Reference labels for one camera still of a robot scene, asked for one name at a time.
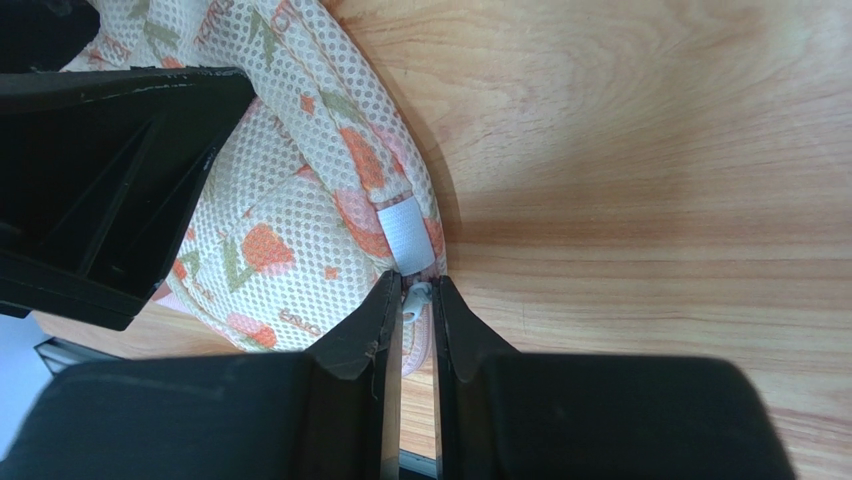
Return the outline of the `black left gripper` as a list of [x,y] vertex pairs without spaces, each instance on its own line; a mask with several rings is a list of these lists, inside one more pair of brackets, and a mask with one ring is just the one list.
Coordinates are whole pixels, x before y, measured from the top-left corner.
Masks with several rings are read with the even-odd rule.
[[1,1],[1,311],[122,331],[255,93],[236,68],[32,73],[99,29],[87,1]]

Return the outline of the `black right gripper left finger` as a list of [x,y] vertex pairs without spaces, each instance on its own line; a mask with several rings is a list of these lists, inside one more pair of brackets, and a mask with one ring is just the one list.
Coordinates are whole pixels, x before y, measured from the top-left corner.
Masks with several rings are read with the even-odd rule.
[[56,376],[5,479],[395,479],[401,277],[301,352],[111,360]]

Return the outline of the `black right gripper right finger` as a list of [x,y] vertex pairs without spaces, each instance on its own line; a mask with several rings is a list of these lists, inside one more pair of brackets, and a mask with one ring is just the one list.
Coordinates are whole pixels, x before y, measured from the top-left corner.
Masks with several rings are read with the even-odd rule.
[[764,403],[711,357],[523,353],[432,290],[442,479],[791,479]]

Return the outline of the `floral mesh laundry bag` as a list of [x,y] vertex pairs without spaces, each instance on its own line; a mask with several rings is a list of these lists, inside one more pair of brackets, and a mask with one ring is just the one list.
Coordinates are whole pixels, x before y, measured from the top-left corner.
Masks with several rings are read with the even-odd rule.
[[403,278],[402,371],[431,347],[447,271],[425,162],[319,1],[98,1],[70,71],[236,67],[256,97],[216,157],[157,303],[248,352],[304,349]]

